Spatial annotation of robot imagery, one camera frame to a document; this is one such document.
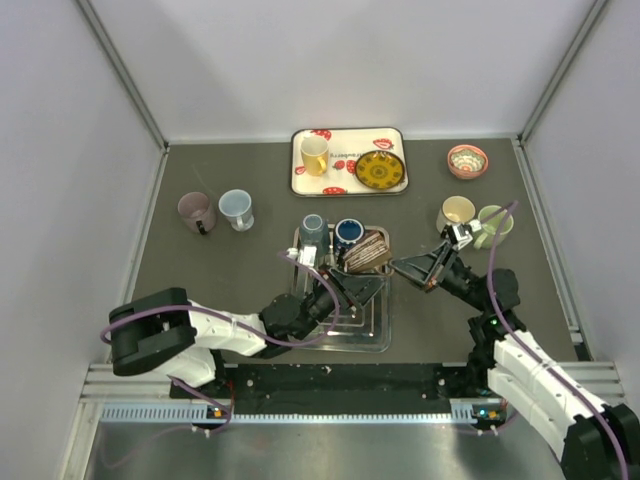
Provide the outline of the brown striped mug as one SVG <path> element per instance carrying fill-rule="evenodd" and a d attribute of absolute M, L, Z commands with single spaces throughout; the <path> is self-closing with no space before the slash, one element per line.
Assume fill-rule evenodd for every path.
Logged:
<path fill-rule="evenodd" d="M 391 249 L 379 230 L 369 231 L 342 257 L 342 270 L 358 274 L 375 270 L 392 258 Z"/>

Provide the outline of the dark blue mug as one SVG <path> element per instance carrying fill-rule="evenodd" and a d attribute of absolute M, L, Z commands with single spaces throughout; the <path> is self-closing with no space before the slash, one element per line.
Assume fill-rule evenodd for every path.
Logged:
<path fill-rule="evenodd" d="M 335 253 L 343 253 L 355 246 L 364 236 L 363 224 L 353 218 L 340 220 L 333 230 L 333 247 Z"/>

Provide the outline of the cream mug black handle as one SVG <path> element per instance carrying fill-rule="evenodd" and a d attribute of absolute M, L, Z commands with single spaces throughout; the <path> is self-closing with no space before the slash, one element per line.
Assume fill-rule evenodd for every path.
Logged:
<path fill-rule="evenodd" d="M 468 223 L 476 215 L 474 203 L 464 196 L 451 196 L 442 203 L 436 220 L 436 229 L 442 233 L 448 225 Z"/>

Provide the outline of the grey-blue faceted mug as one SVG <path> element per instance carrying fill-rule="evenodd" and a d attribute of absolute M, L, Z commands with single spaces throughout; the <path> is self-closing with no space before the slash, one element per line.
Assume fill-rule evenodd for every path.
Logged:
<path fill-rule="evenodd" d="M 299 227 L 299 240 L 303 246 L 314 246 L 319 256 L 329 253 L 330 235 L 326 220 L 319 214 L 306 215 Z"/>

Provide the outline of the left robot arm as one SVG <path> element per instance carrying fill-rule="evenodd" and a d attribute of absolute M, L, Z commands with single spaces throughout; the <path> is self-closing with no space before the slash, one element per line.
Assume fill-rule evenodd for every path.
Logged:
<path fill-rule="evenodd" d="M 203 307 L 178 287 L 122 305 L 110 312 L 101 333 L 111 347 L 113 372 L 130 377 L 155 371 L 216 396 L 227 382 L 218 352 L 270 359 L 313 345 L 337 326 L 342 309 L 366 306 L 387 284 L 381 274 L 335 268 L 314 277 L 304 297 L 281 294 L 253 314 Z"/>

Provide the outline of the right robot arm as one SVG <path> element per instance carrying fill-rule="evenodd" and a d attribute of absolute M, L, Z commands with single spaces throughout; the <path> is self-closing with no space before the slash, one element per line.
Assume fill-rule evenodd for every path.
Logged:
<path fill-rule="evenodd" d="M 545 440 L 565 478 L 638 478 L 638 416 L 591 393 L 544 352 L 516 315 L 519 283 L 512 270 L 490 265 L 478 276 L 449 242 L 390 266 L 424 292 L 444 290 L 478 311 L 469 321 L 469 388 L 506 400 Z"/>

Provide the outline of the light green mug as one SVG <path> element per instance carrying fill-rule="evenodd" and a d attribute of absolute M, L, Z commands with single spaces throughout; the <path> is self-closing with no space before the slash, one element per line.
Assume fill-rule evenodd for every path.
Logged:
<path fill-rule="evenodd" d="M 473 248 L 490 249 L 494 244 L 500 245 L 514 227 L 514 219 L 503 207 L 488 205 L 478 215 L 480 230 L 474 234 Z"/>

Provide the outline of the yellow mug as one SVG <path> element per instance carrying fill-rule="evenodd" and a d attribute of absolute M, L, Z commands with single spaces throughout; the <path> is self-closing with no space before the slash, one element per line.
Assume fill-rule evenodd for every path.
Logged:
<path fill-rule="evenodd" d="M 327 171 L 329 160 L 328 141 L 321 136 L 309 136 L 302 140 L 301 158 L 306 172 L 312 176 L 322 176 Z"/>

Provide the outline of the light blue mug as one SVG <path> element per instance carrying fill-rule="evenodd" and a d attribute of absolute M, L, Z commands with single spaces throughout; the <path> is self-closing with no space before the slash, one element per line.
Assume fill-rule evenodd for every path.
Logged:
<path fill-rule="evenodd" d="M 218 208 L 237 232 L 245 232 L 254 225 L 252 198 L 245 190 L 225 192 L 218 201 Z"/>

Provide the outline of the purple mug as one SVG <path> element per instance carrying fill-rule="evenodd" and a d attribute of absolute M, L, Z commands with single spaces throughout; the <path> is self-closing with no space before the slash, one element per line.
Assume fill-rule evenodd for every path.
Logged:
<path fill-rule="evenodd" d="M 183 195 L 177 212 L 185 225 L 193 232 L 207 235 L 216 225 L 216 212 L 209 197 L 202 192 L 189 192 Z"/>

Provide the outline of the silver metal tray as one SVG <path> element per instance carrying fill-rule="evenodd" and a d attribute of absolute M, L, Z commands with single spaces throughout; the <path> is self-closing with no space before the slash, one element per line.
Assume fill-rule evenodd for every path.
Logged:
<path fill-rule="evenodd" d="M 366 225 L 365 230 L 379 232 L 390 247 L 390 236 L 381 226 Z M 348 306 L 341 300 L 341 313 L 336 326 L 330 329 L 333 313 L 307 337 L 313 339 L 329 330 L 326 337 L 304 348 L 338 352 L 381 353 L 391 343 L 390 297 L 391 281 L 385 278 L 383 287 L 364 306 Z M 303 297 L 312 291 L 315 279 L 294 266 L 291 274 L 290 293 Z"/>

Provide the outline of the yellow patterned plate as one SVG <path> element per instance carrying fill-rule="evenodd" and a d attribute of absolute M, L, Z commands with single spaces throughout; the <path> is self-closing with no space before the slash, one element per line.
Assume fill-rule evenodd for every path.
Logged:
<path fill-rule="evenodd" d="M 368 188 L 389 190 L 405 180 L 406 166 L 398 155 L 385 150 L 374 150 L 364 153 L 356 161 L 355 177 Z"/>

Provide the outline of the pink patterned bowl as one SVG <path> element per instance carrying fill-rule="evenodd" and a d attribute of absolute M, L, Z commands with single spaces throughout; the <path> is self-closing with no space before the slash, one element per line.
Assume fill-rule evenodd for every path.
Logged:
<path fill-rule="evenodd" d="M 479 147 L 461 144 L 447 154 L 449 171 L 462 180 L 473 180 L 482 176 L 489 168 L 489 159 Z"/>

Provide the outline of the strawberry pattern tray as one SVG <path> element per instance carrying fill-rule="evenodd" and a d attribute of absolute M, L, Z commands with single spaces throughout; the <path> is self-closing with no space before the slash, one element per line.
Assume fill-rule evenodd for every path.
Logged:
<path fill-rule="evenodd" d="M 327 171 L 322 176 L 306 172 L 300 146 L 309 136 L 324 137 L 329 144 Z M 391 195 L 404 192 L 409 185 L 403 135 L 394 127 L 306 129 L 291 139 L 291 190 L 302 197 Z M 366 152 L 385 150 L 398 155 L 405 163 L 406 178 L 389 190 L 374 190 L 362 185 L 355 177 L 355 163 Z"/>

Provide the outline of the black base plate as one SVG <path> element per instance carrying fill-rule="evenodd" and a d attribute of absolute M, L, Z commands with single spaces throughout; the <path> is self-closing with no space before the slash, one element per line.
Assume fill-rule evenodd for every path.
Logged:
<path fill-rule="evenodd" d="M 240 364 L 196 390 L 242 414 L 445 413 L 452 399 L 494 396 L 467 382 L 464 365 L 440 363 Z"/>

